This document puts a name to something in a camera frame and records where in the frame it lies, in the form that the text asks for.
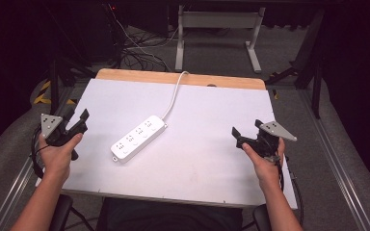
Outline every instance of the human hand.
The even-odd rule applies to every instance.
[[[278,167],[274,163],[260,157],[247,143],[243,143],[242,147],[254,164],[254,170],[259,178],[260,188],[262,190],[271,187],[279,188]],[[280,138],[278,140],[277,154],[280,156],[281,164],[283,163],[284,148],[284,140]]]
[[[42,148],[40,155],[45,165],[44,176],[59,178],[64,183],[70,174],[71,151],[82,138],[83,134],[79,133],[65,145],[57,147],[47,146],[46,140],[40,134],[39,149]]]

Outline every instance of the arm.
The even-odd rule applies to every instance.
[[[281,156],[281,162],[284,147],[284,141],[280,139],[277,152]],[[259,178],[260,188],[266,199],[266,207],[272,224],[272,230],[303,230],[281,191],[278,182],[278,168],[275,164],[261,158],[248,144],[244,143],[243,149],[254,164],[254,170]]]
[[[83,135],[77,134],[61,147],[47,146],[40,135],[39,144],[41,158],[45,164],[45,172],[28,204],[12,230],[48,230],[63,183],[70,173],[71,151],[82,140]]]

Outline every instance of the forearm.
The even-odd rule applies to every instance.
[[[272,230],[303,230],[278,185],[262,186]]]
[[[48,230],[62,185],[62,178],[45,175],[12,230]]]

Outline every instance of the white power strip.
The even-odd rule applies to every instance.
[[[111,146],[113,161],[126,163],[165,131],[167,124],[152,115]]]

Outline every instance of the white metal stand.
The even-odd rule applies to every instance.
[[[254,46],[259,34],[265,8],[258,13],[211,13],[211,12],[183,12],[179,6],[178,12],[178,44],[176,47],[175,71],[181,72],[183,65],[184,46],[183,29],[194,28],[253,28],[251,40],[246,41],[246,47],[251,58],[251,65],[255,73],[261,73],[259,61]]]

